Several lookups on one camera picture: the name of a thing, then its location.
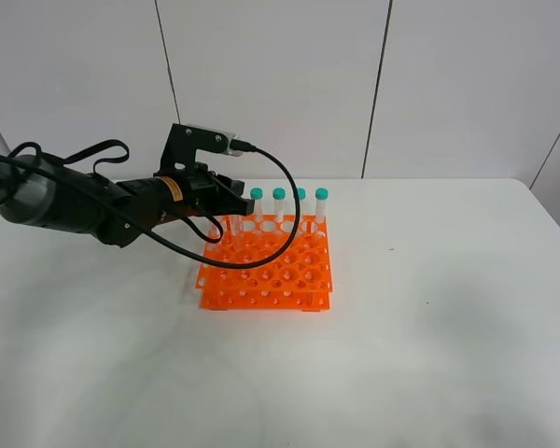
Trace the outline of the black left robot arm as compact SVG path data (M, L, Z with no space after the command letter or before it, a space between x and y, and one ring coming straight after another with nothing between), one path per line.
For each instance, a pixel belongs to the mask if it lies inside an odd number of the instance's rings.
M154 176L120 182L70 169L113 144L102 142L68 159L17 151L0 161L0 215L11 223L89 234L125 247L141 234L133 220L152 230L173 220L245 217L254 210L243 196L244 182L211 172L194 153L178 156L165 149Z

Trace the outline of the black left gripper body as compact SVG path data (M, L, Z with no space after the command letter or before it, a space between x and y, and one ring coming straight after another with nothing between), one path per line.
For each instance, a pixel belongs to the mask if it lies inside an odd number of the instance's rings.
M203 163L191 169L182 163L162 163L153 176L152 205L182 217L224 215L224 184Z

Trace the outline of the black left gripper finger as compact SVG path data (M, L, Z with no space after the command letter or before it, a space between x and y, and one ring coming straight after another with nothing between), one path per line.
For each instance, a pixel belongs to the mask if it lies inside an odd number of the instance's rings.
M224 175L210 175L216 187L211 213L215 216L246 217L254 212L255 201L243 197L245 182Z

